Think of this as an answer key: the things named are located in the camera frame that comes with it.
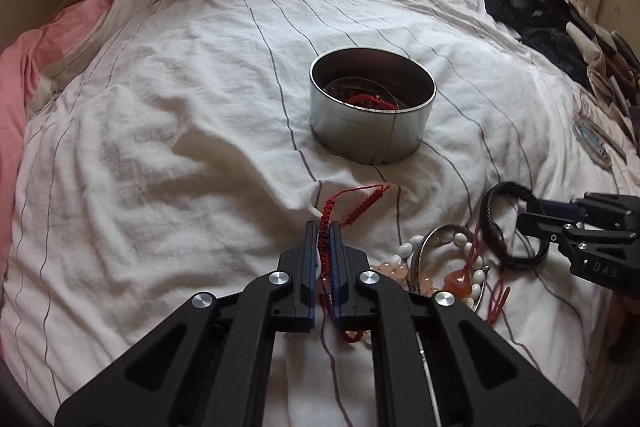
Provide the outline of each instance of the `red cord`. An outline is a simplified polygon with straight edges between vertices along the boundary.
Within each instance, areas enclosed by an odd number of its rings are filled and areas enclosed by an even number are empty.
[[[476,262],[476,259],[480,256],[480,253],[486,246],[486,243],[480,239],[479,237],[480,225],[476,226],[474,231],[474,238],[472,240],[471,252],[469,252],[469,257],[466,259],[465,270],[469,270],[473,263]],[[511,292],[511,288],[504,288],[504,270],[500,270],[500,279],[498,279],[498,283],[494,286],[494,289],[491,291],[491,300],[489,302],[489,313],[486,318],[486,323],[490,326],[493,326],[500,314],[502,313],[502,309],[504,308],[505,303],[507,302],[507,298],[509,297],[509,293]]]
[[[510,292],[511,287],[507,286],[506,289],[504,288],[504,270],[501,269],[500,279],[498,279],[498,283],[491,292],[491,301],[489,302],[489,313],[486,318],[486,323],[490,326],[493,326],[500,317]]]
[[[331,212],[335,206],[335,200],[338,196],[342,194],[346,194],[347,192],[356,192],[357,190],[366,190],[367,188],[375,188],[376,191],[373,192],[366,200],[364,200],[361,204],[359,204],[356,209],[347,216],[347,218],[340,223],[340,227],[346,227],[353,223],[356,219],[358,219],[362,214],[364,214],[373,204],[376,203],[384,194],[385,191],[391,185],[376,184],[376,185],[368,185],[367,187],[358,187],[358,188],[346,188],[345,190],[341,190],[337,194],[334,194],[331,198],[326,200],[324,204],[324,209],[322,210],[322,217],[320,218],[320,227],[318,228],[318,254],[320,255],[320,280],[322,281],[322,293],[320,294],[320,305],[327,312],[327,314],[331,317],[332,314],[332,303],[329,295],[326,293],[326,287],[324,286],[324,281],[329,279],[331,272],[331,261],[329,257],[329,224],[331,223]],[[357,331],[355,336],[352,337],[346,331],[340,331],[340,336],[350,344],[359,342],[364,335],[364,331]]]
[[[397,111],[398,108],[395,104],[391,102],[387,102],[378,96],[374,96],[372,94],[356,94],[351,96],[345,100],[346,103],[350,103],[351,105],[357,105],[358,107],[363,107],[367,109],[369,107],[363,106],[363,104],[370,104],[373,106],[373,109],[383,109],[386,111]]]

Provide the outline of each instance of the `jewelry pile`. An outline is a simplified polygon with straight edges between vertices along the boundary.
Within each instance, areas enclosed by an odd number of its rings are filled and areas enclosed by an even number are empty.
[[[433,279],[424,274],[422,261],[427,250],[453,243],[465,257],[465,266],[449,273],[444,278],[443,287],[433,285]],[[479,255],[480,240],[469,229],[450,223],[437,227],[427,236],[414,235],[408,243],[403,243],[390,261],[372,266],[371,269],[398,281],[409,291],[431,297],[439,291],[446,291],[460,299],[477,312],[484,296],[489,265]]]

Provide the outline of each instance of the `black fabric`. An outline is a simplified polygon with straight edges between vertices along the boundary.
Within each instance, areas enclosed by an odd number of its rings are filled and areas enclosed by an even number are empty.
[[[568,74],[584,89],[591,91],[587,77],[587,64],[573,39],[555,28],[523,28],[522,43],[539,51],[549,62]]]
[[[566,32],[576,13],[564,0],[484,0],[489,15],[516,30],[522,43],[539,51],[575,82],[593,92],[587,64]]]

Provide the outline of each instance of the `pink blanket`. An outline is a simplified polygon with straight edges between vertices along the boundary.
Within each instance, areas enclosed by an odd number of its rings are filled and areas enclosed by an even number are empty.
[[[86,0],[41,28],[23,33],[0,55],[0,276],[11,247],[15,181],[22,158],[24,106],[36,93],[40,71],[91,34],[114,0]]]

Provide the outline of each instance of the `silver bangle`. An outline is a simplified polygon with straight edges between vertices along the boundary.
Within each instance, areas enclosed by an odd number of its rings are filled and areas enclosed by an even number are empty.
[[[447,237],[444,238],[445,241],[443,241],[442,232],[451,232],[450,238],[447,235]],[[447,223],[446,225],[437,227],[437,229],[434,229],[430,233],[428,233],[428,235],[421,241],[420,245],[418,245],[418,247],[414,249],[414,251],[410,256],[411,263],[410,263],[409,277],[408,277],[408,286],[410,291],[412,291],[413,293],[417,293],[418,295],[422,294],[420,291],[420,268],[424,258],[425,251],[429,248],[437,248],[443,245],[448,245],[453,241],[457,233],[463,234],[466,237],[467,243],[471,243],[473,241],[473,234],[468,228],[461,227],[456,223]],[[476,277],[476,280],[479,280],[480,274],[478,274],[478,272],[481,271],[482,282],[479,284],[481,288],[480,295],[478,296],[478,299],[474,301],[474,304],[471,307],[471,309],[474,312],[478,311],[478,308],[480,307],[480,304],[482,302],[482,298],[484,297],[487,274],[491,268],[488,264],[485,264],[482,261],[481,257],[478,257],[478,259],[481,260],[481,263],[480,263],[480,266],[475,270],[474,277]]]

